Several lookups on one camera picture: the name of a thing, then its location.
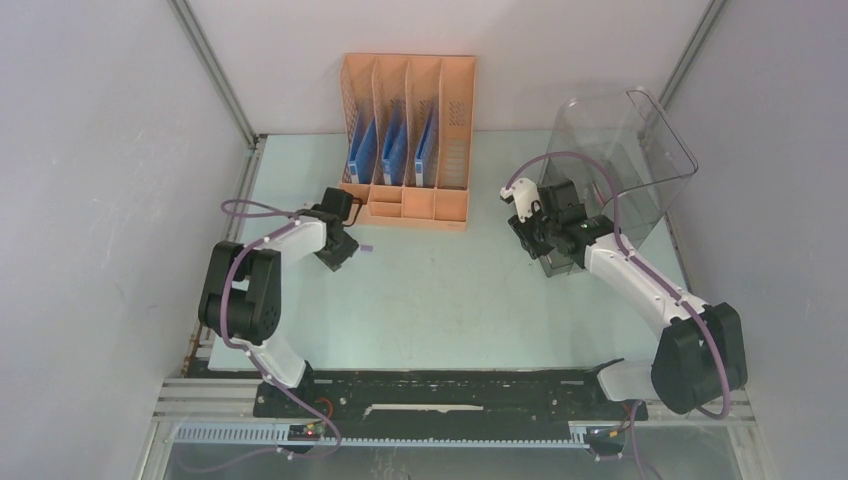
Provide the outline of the blue folder top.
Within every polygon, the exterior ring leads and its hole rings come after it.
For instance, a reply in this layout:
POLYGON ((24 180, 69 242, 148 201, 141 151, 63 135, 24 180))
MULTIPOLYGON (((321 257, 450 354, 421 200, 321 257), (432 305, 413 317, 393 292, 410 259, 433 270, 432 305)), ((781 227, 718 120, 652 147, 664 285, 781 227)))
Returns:
POLYGON ((351 183, 370 184, 372 182, 376 155, 376 120, 369 111, 361 110, 354 123, 347 158, 347 169, 351 183))

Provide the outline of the blue folder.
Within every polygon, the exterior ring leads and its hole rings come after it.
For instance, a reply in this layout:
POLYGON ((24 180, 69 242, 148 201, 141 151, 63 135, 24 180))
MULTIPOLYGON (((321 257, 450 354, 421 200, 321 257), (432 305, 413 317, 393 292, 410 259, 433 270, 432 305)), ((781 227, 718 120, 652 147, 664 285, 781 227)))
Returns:
POLYGON ((426 122, 421 130, 418 146, 414 156, 415 185, 421 188, 432 188, 436 184, 438 160, 438 100, 432 99, 425 103, 427 110, 426 122))
POLYGON ((381 164, 384 183, 398 186, 403 183, 407 155, 406 109, 405 102, 400 99, 392 100, 390 106, 392 110, 382 147, 381 164))
POLYGON ((351 183, 370 184, 372 182, 376 155, 376 120, 369 111, 361 110, 354 123, 347 158, 347 169, 351 183))

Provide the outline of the blue folder bottom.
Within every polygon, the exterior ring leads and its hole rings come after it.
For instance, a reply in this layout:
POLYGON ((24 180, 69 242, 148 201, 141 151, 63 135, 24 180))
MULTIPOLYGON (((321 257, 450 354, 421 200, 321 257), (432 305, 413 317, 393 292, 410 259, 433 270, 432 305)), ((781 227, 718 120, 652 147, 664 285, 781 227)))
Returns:
POLYGON ((418 146, 414 156, 415 185, 421 188, 432 188, 436 184, 438 160, 438 100, 432 99, 425 103, 427 110, 426 122, 421 130, 418 146))

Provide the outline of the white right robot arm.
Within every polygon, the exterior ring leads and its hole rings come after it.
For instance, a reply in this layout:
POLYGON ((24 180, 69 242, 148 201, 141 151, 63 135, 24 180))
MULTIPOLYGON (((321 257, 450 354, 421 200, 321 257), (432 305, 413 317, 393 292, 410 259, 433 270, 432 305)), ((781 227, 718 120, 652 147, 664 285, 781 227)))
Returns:
POLYGON ((518 178, 501 199, 516 212, 508 224, 534 259, 558 253, 628 300, 658 339, 650 361, 613 360, 596 368, 581 392, 585 411, 606 418, 624 400, 656 398, 677 414, 727 416, 731 392, 748 380, 739 313, 711 305, 657 271, 617 227, 614 217, 589 216, 573 183, 539 186, 518 178))

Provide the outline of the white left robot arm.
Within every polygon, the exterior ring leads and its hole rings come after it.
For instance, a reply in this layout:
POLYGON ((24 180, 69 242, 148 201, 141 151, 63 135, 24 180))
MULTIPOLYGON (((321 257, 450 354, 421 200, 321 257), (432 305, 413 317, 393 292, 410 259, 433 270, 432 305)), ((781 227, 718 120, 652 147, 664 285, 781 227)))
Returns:
POLYGON ((347 232, 363 201, 327 188, 319 203, 290 212, 252 200, 230 199, 221 210, 241 219, 281 217, 283 226, 248 243, 221 241, 211 252, 198 307, 199 323, 243 352, 266 382, 281 386, 278 404, 304 416, 316 403, 303 381, 310 365, 278 331, 283 269, 314 256, 335 272, 359 249, 347 232))

